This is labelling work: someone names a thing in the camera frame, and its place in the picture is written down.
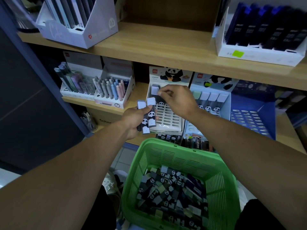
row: human hand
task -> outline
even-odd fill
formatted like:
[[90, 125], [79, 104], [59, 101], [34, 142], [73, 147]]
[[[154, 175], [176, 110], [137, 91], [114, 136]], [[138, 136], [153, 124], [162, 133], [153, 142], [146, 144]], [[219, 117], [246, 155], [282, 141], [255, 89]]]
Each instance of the human hand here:
[[138, 109], [137, 107], [128, 108], [125, 110], [124, 114], [121, 117], [122, 124], [127, 127], [128, 136], [127, 139], [133, 139], [139, 133], [136, 129], [137, 126], [141, 124], [144, 119], [144, 114], [147, 114], [151, 111], [152, 105], [149, 105], [143, 109]]
[[158, 91], [158, 95], [167, 102], [176, 115], [184, 119], [189, 120], [194, 112], [200, 110], [187, 86], [166, 85]]

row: person's right arm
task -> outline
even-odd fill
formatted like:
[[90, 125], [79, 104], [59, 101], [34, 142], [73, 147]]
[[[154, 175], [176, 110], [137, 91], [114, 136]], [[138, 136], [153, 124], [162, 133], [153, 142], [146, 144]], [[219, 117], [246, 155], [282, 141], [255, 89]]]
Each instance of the person's right arm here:
[[186, 86], [159, 95], [210, 141], [236, 178], [286, 229], [307, 228], [307, 155], [198, 108]]

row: pen box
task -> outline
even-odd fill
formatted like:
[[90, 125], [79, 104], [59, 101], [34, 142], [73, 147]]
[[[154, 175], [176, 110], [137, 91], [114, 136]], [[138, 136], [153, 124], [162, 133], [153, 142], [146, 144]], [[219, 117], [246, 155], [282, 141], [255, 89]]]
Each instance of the pen box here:
[[288, 66], [296, 66], [305, 57], [307, 38], [296, 50], [287, 49], [286, 51], [263, 49], [261, 45], [227, 45], [225, 42], [225, 33], [229, 27], [228, 22], [231, 21], [231, 19], [227, 19], [227, 17], [228, 8], [216, 36], [216, 50], [218, 56]]
[[[199, 108], [213, 115], [230, 120], [231, 92], [238, 82], [238, 79], [195, 72], [190, 90]], [[214, 107], [218, 106], [218, 101], [222, 102], [220, 102], [220, 107], [217, 110]], [[188, 136], [195, 136], [198, 139], [206, 140], [203, 138], [202, 133], [192, 123], [186, 120], [185, 137]]]
[[73, 29], [57, 22], [44, 2], [36, 27], [44, 38], [88, 49], [118, 32], [114, 0], [96, 0], [86, 26]]
[[94, 101], [97, 104], [113, 106], [117, 108], [124, 109], [129, 99], [132, 91], [135, 88], [135, 80], [134, 80], [134, 73], [132, 67], [132, 61], [128, 60], [120, 60], [110, 57], [103, 56], [104, 68], [102, 71], [101, 78], [102, 79], [109, 79], [113, 77], [114, 79], [123, 80], [125, 83], [126, 94], [122, 101], [118, 98], [115, 100], [114, 98], [111, 99], [110, 97], [101, 97], [98, 90], [96, 90], [94, 95]]
[[232, 93], [231, 121], [276, 139], [274, 93]]
[[[153, 85], [159, 88], [168, 84], [189, 86], [192, 75], [193, 72], [191, 71], [150, 66], [147, 98], [152, 97], [151, 89]], [[159, 120], [156, 120], [156, 126], [151, 127], [150, 132], [162, 135], [182, 135], [185, 120], [174, 114], [161, 97], [157, 96], [156, 102], [156, 115], [159, 116]]]
[[[95, 93], [95, 85], [92, 79], [95, 76], [101, 77], [102, 64], [100, 56], [70, 51], [63, 51], [63, 54], [69, 68], [78, 71], [82, 75], [84, 81], [93, 88], [93, 93]], [[60, 92], [63, 96], [94, 101], [94, 95], [68, 91], [63, 83]]]

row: yellow-green sticker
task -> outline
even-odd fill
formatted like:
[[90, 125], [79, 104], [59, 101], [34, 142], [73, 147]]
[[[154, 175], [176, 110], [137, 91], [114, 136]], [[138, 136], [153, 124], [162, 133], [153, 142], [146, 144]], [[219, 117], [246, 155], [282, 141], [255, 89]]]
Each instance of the yellow-green sticker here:
[[232, 55], [241, 58], [244, 52], [235, 50]]

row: person's left hand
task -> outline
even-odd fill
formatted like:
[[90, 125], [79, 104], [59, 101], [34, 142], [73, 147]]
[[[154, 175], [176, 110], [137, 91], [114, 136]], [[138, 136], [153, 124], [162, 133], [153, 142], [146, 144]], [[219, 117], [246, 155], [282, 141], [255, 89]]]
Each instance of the person's left hand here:
[[127, 109], [124, 114], [122, 115], [121, 121], [123, 122], [124, 126], [128, 128], [128, 139], [133, 139], [139, 133], [136, 129], [137, 126], [141, 124], [144, 119], [144, 114], [150, 112], [152, 105], [149, 105], [143, 109], [137, 109], [137, 107]]

